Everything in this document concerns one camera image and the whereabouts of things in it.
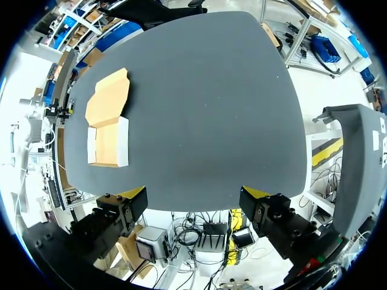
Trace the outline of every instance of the screw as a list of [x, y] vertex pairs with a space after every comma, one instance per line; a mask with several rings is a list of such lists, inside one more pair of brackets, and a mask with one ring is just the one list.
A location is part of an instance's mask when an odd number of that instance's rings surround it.
[[282, 216], [281, 213], [275, 213], [275, 214], [273, 215], [274, 219], [280, 219], [281, 216]]
[[293, 236], [294, 237], [299, 237], [299, 236], [301, 236], [301, 232], [299, 230], [294, 230], [293, 231]]
[[46, 234], [44, 238], [46, 240], [52, 240], [53, 239], [53, 235], [52, 234]]
[[39, 248], [42, 248], [43, 244], [42, 244], [42, 241], [41, 240], [37, 240], [34, 244], [34, 247], [36, 249], [39, 249]]

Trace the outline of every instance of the shelving unit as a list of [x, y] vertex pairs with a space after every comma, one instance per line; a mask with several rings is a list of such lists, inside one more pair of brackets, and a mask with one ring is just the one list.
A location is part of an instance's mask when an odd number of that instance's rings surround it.
[[[70, 9], [66, 9], [62, 15], [62, 19], [55, 27], [51, 36], [46, 41], [43, 41], [40, 45], [61, 52], [68, 49], [68, 47], [79, 49], [79, 45], [85, 40], [88, 40], [88, 38], [94, 38], [99, 36], [103, 37], [104, 35], [106, 35], [106, 33], [117, 27], [117, 24], [114, 24], [113, 26], [111, 25], [111, 21], [114, 21], [114, 19], [108, 18], [103, 13], [101, 13], [92, 22], [87, 20], [87, 17], [97, 8], [98, 4], [93, 2], [93, 0], [80, 0]], [[115, 8], [122, 2], [124, 2], [124, 0], [114, 3], [111, 7], [108, 7], [108, 9]], [[72, 18], [73, 21], [75, 21], [75, 23], [70, 27], [70, 29], [69, 26], [66, 24], [66, 22], [68, 22], [68, 17]], [[80, 38], [76, 41], [76, 43], [72, 43], [70, 45], [70, 40], [74, 37], [76, 30], [81, 27], [81, 25], [86, 27], [86, 32], [80, 35]], [[63, 28], [67, 29], [67, 32], [65, 32], [63, 39], [60, 40], [60, 32]]]
[[[282, 46], [282, 51], [281, 54], [283, 58], [285, 59], [286, 56], [289, 54], [290, 47], [288, 46], [288, 43], [286, 43], [286, 36], [284, 34], [286, 32], [293, 34], [293, 32], [288, 28], [287, 24], [276, 22], [276, 21], [268, 21], [265, 20], [265, 23], [270, 27], [272, 32], [280, 38], [283, 46]], [[339, 38], [342, 42], [344, 42], [344, 45], [351, 45], [351, 43], [348, 40], [343, 40], [342, 37], [337, 37]], [[339, 54], [342, 56], [342, 59], [337, 62], [337, 63], [326, 63], [325, 65], [329, 67], [329, 69], [336, 71], [338, 68], [340, 68], [340, 74], [339, 75], [334, 75], [330, 72], [328, 72], [320, 63], [319, 61], [315, 58], [313, 53], [310, 51], [310, 41], [304, 39], [303, 44], [307, 47], [307, 58], [303, 59], [302, 56], [300, 55], [300, 50], [301, 48], [298, 47], [297, 50], [295, 51], [294, 54], [292, 54], [286, 63], [287, 66], [292, 66], [296, 68], [303, 68], [303, 69], [309, 69], [311, 71], [316, 71], [318, 73], [323, 73], [328, 76], [339, 76], [345, 72], [347, 72], [350, 68], [352, 68], [361, 58], [356, 59], [353, 62], [350, 62], [344, 53], [344, 51], [340, 47], [335, 47]]]

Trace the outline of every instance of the white floor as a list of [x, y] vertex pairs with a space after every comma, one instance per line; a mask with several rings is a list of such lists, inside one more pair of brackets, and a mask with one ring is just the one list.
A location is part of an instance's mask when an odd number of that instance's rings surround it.
[[[189, 0], [164, 1], [170, 8], [185, 7], [188, 2]], [[204, 7], [208, 8], [209, 12], [247, 11], [257, 19], [259, 19], [261, 11], [261, 4], [258, 0], [206, 0]], [[266, 15], [267, 19], [274, 21], [292, 21], [292, 23], [296, 23], [300, 20], [300, 16], [294, 10], [277, 2], [269, 2]], [[363, 92], [365, 83], [361, 79], [360, 74], [353, 70], [336, 79], [304, 69], [290, 68], [288, 72], [298, 95], [306, 134], [324, 131], [324, 126], [314, 124], [312, 119], [321, 114], [326, 106], [355, 103], [369, 106]], [[309, 217], [312, 208], [311, 202], [308, 206], [300, 208], [298, 205], [300, 198], [301, 195], [293, 198], [291, 206], [296, 209], [297, 213], [304, 217]], [[273, 250], [268, 240], [263, 238], [259, 239], [251, 247], [249, 255], [239, 265], [228, 266], [223, 271], [217, 286], [219, 286], [219, 282], [228, 282], [230, 278], [234, 278], [236, 281], [249, 279], [254, 288], [262, 285], [264, 289], [274, 289], [282, 284], [282, 280], [290, 268], [290, 261], [282, 260], [279, 254]], [[179, 274], [173, 282], [171, 289], [177, 289], [189, 276], [190, 273]], [[152, 270], [146, 280], [136, 280], [136, 283], [151, 287], [155, 280], [156, 272]], [[193, 289], [203, 289], [208, 280], [208, 277], [200, 277], [197, 274]], [[180, 289], [188, 289], [189, 285], [190, 281]]]

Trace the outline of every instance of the dark gray tabletop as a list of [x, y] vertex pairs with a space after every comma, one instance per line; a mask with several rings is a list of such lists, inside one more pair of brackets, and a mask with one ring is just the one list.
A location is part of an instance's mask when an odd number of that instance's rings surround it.
[[[95, 84], [125, 67], [131, 87], [129, 166], [87, 163], [85, 119]], [[102, 195], [145, 185], [149, 208], [238, 208], [242, 185], [289, 197], [307, 168], [298, 98], [258, 21], [219, 12], [168, 22], [122, 44], [74, 85], [65, 125], [69, 183]]]

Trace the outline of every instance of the cardboard box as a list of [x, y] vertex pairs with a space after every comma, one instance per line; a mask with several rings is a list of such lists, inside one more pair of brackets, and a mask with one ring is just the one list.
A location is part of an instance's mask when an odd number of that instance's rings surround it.
[[84, 74], [89, 68], [95, 65], [102, 57], [103, 53], [98, 48], [93, 48], [93, 50], [91, 50], [83, 60], [83, 62], [87, 64], [87, 66], [80, 69], [79, 77]]
[[129, 120], [121, 117], [128, 99], [130, 81], [125, 68], [96, 84], [96, 92], [86, 107], [89, 123], [88, 163], [96, 166], [123, 167], [129, 164]]
[[108, 24], [106, 24], [106, 25], [102, 28], [102, 32], [108, 30], [108, 29], [111, 28], [114, 24], [119, 23], [121, 20], [122, 20], [122, 19], [114, 18], [112, 21], [110, 21]]
[[269, 36], [270, 40], [273, 42], [275, 47], [279, 47], [279, 42], [277, 38], [274, 36], [270, 28], [267, 26], [266, 23], [262, 23], [262, 28], [266, 31], [267, 35]]
[[67, 45], [69, 47], [73, 47], [75, 46], [75, 44], [77, 44], [77, 42], [79, 41], [80, 39], [80, 35], [79, 34], [76, 34], [75, 36], [73, 36], [68, 42], [67, 42]]
[[101, 16], [101, 13], [98, 12], [98, 10], [94, 9], [88, 16], [86, 16], [86, 20], [90, 23], [92, 23], [94, 20], [96, 20], [99, 16]]
[[[122, 259], [130, 265], [130, 267], [135, 270], [141, 263], [144, 261], [139, 255], [137, 246], [135, 244], [135, 236], [142, 229], [142, 225], [136, 225], [133, 229], [133, 232], [128, 237], [120, 237], [115, 246], [120, 252]], [[147, 267], [142, 270], [138, 275], [144, 279], [145, 276], [150, 272], [151, 267]]]
[[83, 25], [80, 25], [74, 32], [75, 35], [84, 35], [86, 32], [87, 32], [87, 27], [86, 26], [83, 26]]

